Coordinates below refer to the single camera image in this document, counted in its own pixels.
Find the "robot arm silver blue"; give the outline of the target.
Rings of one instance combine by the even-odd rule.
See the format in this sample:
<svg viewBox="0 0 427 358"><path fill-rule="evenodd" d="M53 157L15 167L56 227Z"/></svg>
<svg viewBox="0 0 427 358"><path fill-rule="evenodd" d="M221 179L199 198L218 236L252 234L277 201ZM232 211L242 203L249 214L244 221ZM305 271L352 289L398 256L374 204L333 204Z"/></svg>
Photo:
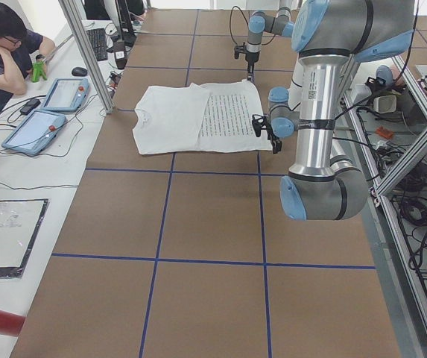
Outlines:
<svg viewBox="0 0 427 358"><path fill-rule="evenodd" d="M271 90L268 112L253 121L273 151L295 135L294 164L280 182L285 214L294 220L341 220L357 215L369 195L367 180L334 138L338 108L352 81L346 67L397 56L413 42L413 1L281 1L275 16L250 17L241 53L248 71L266 33L291 39L297 63L289 88Z"/></svg>
<svg viewBox="0 0 427 358"><path fill-rule="evenodd" d="M230 33L230 37L235 44L234 58L237 60L243 54L247 62L248 81L253 80L254 68L260 57L263 34L291 37L294 30L291 11L297 9L301 3L301 1L279 1L275 16L267 15L262 10L255 11L246 21L248 32L245 43L238 44L233 38L233 33Z"/></svg>

